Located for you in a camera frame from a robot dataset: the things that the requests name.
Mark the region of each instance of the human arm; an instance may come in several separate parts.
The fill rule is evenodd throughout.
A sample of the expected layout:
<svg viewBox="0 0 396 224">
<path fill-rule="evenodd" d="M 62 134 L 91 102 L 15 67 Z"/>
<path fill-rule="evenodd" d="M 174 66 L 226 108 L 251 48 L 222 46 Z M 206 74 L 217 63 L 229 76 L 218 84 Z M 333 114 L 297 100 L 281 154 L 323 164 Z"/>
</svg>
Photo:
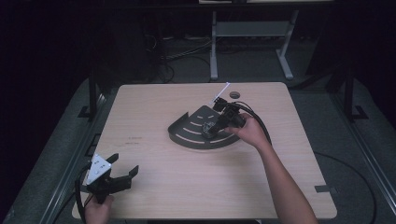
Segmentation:
<svg viewBox="0 0 396 224">
<path fill-rule="evenodd" d="M 259 122 L 248 114 L 241 117 L 246 121 L 243 128 L 228 127 L 224 131 L 238 135 L 259 152 L 280 221 L 318 223 L 311 205 L 276 155 Z"/>
<path fill-rule="evenodd" d="M 111 204 L 114 197 L 108 195 L 103 203 L 98 203 L 94 195 L 88 197 L 85 205 L 85 220 L 87 224 L 106 224 L 110 219 Z"/>
</svg>

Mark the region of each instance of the forearm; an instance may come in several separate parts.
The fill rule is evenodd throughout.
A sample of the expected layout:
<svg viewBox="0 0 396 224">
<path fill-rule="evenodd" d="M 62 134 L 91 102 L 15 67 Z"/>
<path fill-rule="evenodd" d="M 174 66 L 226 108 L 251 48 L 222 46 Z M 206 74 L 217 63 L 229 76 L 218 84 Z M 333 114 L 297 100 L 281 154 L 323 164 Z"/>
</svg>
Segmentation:
<svg viewBox="0 0 396 224">
<path fill-rule="evenodd" d="M 262 157 L 276 213 L 282 223 L 318 223 L 311 205 L 269 143 L 256 147 Z"/>
</svg>

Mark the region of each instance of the human hand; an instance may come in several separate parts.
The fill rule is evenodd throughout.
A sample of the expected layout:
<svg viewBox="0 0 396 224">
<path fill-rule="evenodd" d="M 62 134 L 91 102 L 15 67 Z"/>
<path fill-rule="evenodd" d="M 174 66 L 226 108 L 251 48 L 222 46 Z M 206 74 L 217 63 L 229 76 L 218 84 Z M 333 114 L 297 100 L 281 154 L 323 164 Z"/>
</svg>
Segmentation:
<svg viewBox="0 0 396 224">
<path fill-rule="evenodd" d="M 85 205 L 85 220 L 87 224 L 106 224 L 110 219 L 111 204 L 114 197 L 108 195 L 105 201 L 100 204 L 96 197 L 90 194 Z"/>
<path fill-rule="evenodd" d="M 236 134 L 242 140 L 254 147 L 259 147 L 262 144 L 268 144 L 268 139 L 259 122 L 247 113 L 240 114 L 240 116 L 245 120 L 245 126 L 242 128 L 227 127 L 224 129 L 224 132 Z"/>
</svg>

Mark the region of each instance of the light wood surface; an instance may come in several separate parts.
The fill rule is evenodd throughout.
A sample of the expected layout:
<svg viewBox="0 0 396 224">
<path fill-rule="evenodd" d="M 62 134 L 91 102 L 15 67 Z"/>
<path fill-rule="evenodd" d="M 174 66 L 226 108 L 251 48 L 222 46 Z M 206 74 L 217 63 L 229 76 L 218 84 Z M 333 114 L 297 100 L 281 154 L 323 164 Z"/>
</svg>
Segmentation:
<svg viewBox="0 0 396 224">
<path fill-rule="evenodd" d="M 131 189 L 114 194 L 114 218 L 276 218 L 262 161 L 242 140 L 218 149 L 182 147 L 167 128 L 184 113 L 207 105 L 222 83 L 122 86 L 96 153 L 120 153 L 111 176 L 139 174 Z M 265 123 L 276 153 L 319 218 L 336 216 L 329 192 L 289 92 L 283 83 L 232 83 Z M 73 216 L 78 217 L 76 207 Z"/>
</svg>

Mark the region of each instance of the black cable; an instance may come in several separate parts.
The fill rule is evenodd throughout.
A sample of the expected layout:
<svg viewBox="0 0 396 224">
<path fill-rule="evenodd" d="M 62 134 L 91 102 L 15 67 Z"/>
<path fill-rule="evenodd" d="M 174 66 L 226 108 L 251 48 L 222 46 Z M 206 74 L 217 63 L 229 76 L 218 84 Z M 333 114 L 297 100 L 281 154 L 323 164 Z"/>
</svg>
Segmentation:
<svg viewBox="0 0 396 224">
<path fill-rule="evenodd" d="M 59 210 L 58 214 L 56 215 L 55 219 L 53 219 L 52 224 L 55 224 L 56 221 L 58 220 L 59 216 L 61 215 L 62 211 L 66 208 L 66 206 L 70 203 L 70 201 L 72 200 L 72 198 L 75 196 L 75 192 L 73 192 L 69 198 L 66 200 L 66 202 L 64 203 L 64 205 L 61 207 L 61 210 Z"/>
<path fill-rule="evenodd" d="M 207 60 L 205 60 L 205 59 L 203 59 L 201 57 L 198 57 L 198 56 L 181 56 L 181 57 L 178 57 L 178 58 L 175 58 L 175 59 L 170 59 L 170 60 L 168 60 L 168 62 L 172 62 L 172 61 L 176 61 L 176 60 L 180 60 L 180 59 L 189 59 L 189 58 L 201 60 L 204 63 L 206 63 L 208 66 L 210 66 L 210 63 Z"/>
<path fill-rule="evenodd" d="M 262 127 L 262 130 L 264 131 L 265 137 L 267 138 L 268 142 L 272 145 L 272 140 L 270 137 L 270 134 L 268 133 L 267 128 L 265 127 L 264 122 L 262 122 L 262 119 L 253 112 L 253 110 L 250 109 L 250 106 L 248 106 L 247 104 L 243 103 L 246 106 L 243 105 L 239 105 L 236 102 L 232 102 L 232 103 L 218 103 L 219 105 L 233 105 L 238 107 L 239 109 L 242 109 L 244 111 L 246 111 L 251 117 L 253 117 L 255 120 L 257 120 L 260 124 L 260 126 Z"/>
<path fill-rule="evenodd" d="M 376 219 L 376 197 L 375 197 L 375 194 L 374 194 L 373 189 L 371 188 L 371 186 L 370 186 L 370 184 L 369 184 L 369 181 L 368 181 L 357 169 L 355 169 L 353 166 L 349 165 L 348 163 L 346 163 L 346 162 L 344 162 L 344 161 L 341 161 L 341 160 L 339 160 L 339 159 L 337 159 L 337 158 L 335 158 L 335 157 L 332 157 L 332 156 L 323 154 L 323 153 L 321 153 L 321 152 L 314 151 L 314 153 L 317 154 L 317 155 L 319 155 L 319 156 L 329 158 L 329 159 L 331 159 L 331 160 L 337 161 L 337 162 L 339 162 L 339 163 L 345 165 L 346 167 L 348 167 L 349 169 L 351 169 L 355 174 L 357 174 L 357 175 L 364 181 L 364 183 L 366 184 L 367 188 L 369 189 L 370 194 L 371 194 L 371 197 L 372 197 L 372 199 L 373 199 L 373 216 L 372 216 L 372 219 L 370 220 L 369 223 L 370 223 L 370 224 L 375 223 L 375 219 Z"/>
<path fill-rule="evenodd" d="M 82 184 L 81 178 L 82 178 L 82 175 L 86 171 L 88 171 L 88 169 L 90 169 L 90 167 L 91 167 L 91 162 L 89 162 L 87 165 L 85 165 L 81 169 L 81 171 L 78 174 L 78 178 L 75 181 L 76 204 L 77 204 L 79 216 L 81 217 L 81 221 L 83 223 L 86 223 L 86 220 L 85 220 L 85 209 L 84 209 L 84 206 L 82 205 L 82 201 L 81 201 L 81 184 Z"/>
<path fill-rule="evenodd" d="M 251 110 L 252 112 L 253 112 L 253 109 L 250 107 L 250 106 L 248 106 L 248 104 L 246 104 L 246 103 L 244 103 L 244 102 L 242 102 L 242 101 L 235 101 L 235 102 L 233 102 L 234 104 L 242 104 L 242 105 L 245 105 L 247 108 L 249 108 L 249 110 Z"/>
<path fill-rule="evenodd" d="M 188 37 L 183 37 L 183 38 L 181 38 L 182 40 L 185 40 L 185 41 L 190 41 L 190 42 L 193 42 L 193 43 L 205 43 L 205 42 L 207 42 L 207 40 L 210 40 L 210 37 L 208 37 L 208 36 L 203 36 L 203 37 L 200 37 L 200 38 L 197 38 L 197 39 L 192 39 L 192 38 L 188 38 Z"/>
<path fill-rule="evenodd" d="M 247 50 L 248 45 L 242 47 L 240 44 L 237 44 L 233 41 L 230 41 L 228 39 L 223 39 L 216 46 L 216 49 L 217 49 L 217 53 L 219 54 L 236 54 Z"/>
<path fill-rule="evenodd" d="M 163 72 L 161 72 L 161 70 L 159 70 L 159 71 L 158 71 L 158 78 L 163 82 L 163 84 L 167 84 L 167 83 L 173 81 L 173 78 L 175 77 L 175 69 L 174 69 L 173 67 L 171 67 L 171 66 L 170 66 L 169 64 L 167 64 L 167 63 L 164 63 L 163 65 L 164 65 L 164 67 L 165 67 L 166 70 L 168 70 L 168 69 L 171 70 L 172 75 L 171 75 L 171 77 L 169 77 L 168 79 L 166 79 L 165 74 L 164 74 Z"/>
<path fill-rule="evenodd" d="M 93 194 L 91 194 L 90 198 L 85 201 L 84 207 L 87 206 L 87 204 L 92 200 L 92 198 L 93 198 Z"/>
<path fill-rule="evenodd" d="M 262 119 L 256 113 L 254 113 L 252 110 L 248 109 L 247 107 L 245 107 L 243 105 L 239 105 L 236 103 L 231 103 L 231 105 L 235 105 L 238 108 L 245 110 L 249 115 L 251 115 L 255 120 L 257 120 L 259 122 L 260 126 L 262 127 L 262 130 L 264 131 L 265 137 L 267 137 L 268 142 L 272 145 L 272 140 L 271 140 L 270 134 L 268 133 L 267 127 L 265 127 L 264 122 L 262 122 Z"/>
<path fill-rule="evenodd" d="M 209 50 L 210 49 L 210 46 L 211 46 L 210 44 L 211 44 L 211 41 L 208 41 L 207 43 L 203 44 L 202 46 L 196 47 L 194 49 L 189 49 L 187 51 L 184 51 L 184 52 L 181 52 L 181 53 L 177 53 L 177 54 L 174 54 L 174 55 L 169 55 L 169 56 L 163 57 L 163 59 L 172 60 L 172 59 L 177 59 L 177 58 L 180 58 L 180 57 L 183 57 L 183 56 L 191 55 L 193 53 L 198 53 L 198 52 L 202 53 L 202 52 L 204 52 L 203 50 Z"/>
</svg>

